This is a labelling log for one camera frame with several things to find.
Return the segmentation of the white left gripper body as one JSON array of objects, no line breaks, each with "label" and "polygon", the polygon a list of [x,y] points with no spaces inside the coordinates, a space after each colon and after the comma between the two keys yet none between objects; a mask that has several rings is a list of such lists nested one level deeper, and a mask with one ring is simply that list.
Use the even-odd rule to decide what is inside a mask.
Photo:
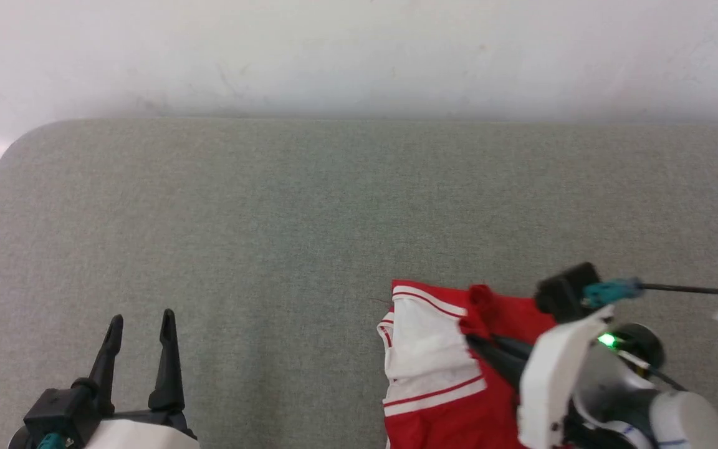
[{"label": "white left gripper body", "polygon": [[83,448],[200,448],[182,410],[132,411],[103,418]]}]

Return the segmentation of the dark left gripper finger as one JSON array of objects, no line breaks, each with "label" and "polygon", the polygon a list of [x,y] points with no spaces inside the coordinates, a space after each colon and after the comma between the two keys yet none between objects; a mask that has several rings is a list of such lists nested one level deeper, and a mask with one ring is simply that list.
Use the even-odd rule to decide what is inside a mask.
[{"label": "dark left gripper finger", "polygon": [[112,403],[112,381],[116,357],[122,348],[122,335],[123,316],[117,314],[109,323],[103,343],[89,372],[89,378],[97,386],[94,404],[103,417],[110,417],[115,413],[115,406]]},{"label": "dark left gripper finger", "polygon": [[182,412],[185,409],[180,350],[176,330],[176,316],[171,309],[163,311],[160,328],[162,346],[156,384],[149,395],[152,412]]}]

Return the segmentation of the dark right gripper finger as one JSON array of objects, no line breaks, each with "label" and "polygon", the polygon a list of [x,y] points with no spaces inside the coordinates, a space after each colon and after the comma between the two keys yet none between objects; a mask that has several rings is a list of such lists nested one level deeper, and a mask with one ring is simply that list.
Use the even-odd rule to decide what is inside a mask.
[{"label": "dark right gripper finger", "polygon": [[482,363],[495,370],[513,389],[520,389],[526,369],[526,343],[524,341],[491,334],[465,336],[468,347],[481,358]]},{"label": "dark right gripper finger", "polygon": [[526,364],[533,346],[509,336],[492,334],[491,352],[488,355],[490,364]]}]

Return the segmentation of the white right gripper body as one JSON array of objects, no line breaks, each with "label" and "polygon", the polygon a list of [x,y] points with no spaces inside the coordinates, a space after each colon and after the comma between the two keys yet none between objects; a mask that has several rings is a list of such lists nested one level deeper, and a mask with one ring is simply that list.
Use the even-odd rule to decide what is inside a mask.
[{"label": "white right gripper body", "polygon": [[562,443],[576,381],[590,347],[606,332],[615,307],[607,305],[584,319],[560,324],[542,334],[522,373],[519,392],[518,438],[529,448],[552,448]]}]

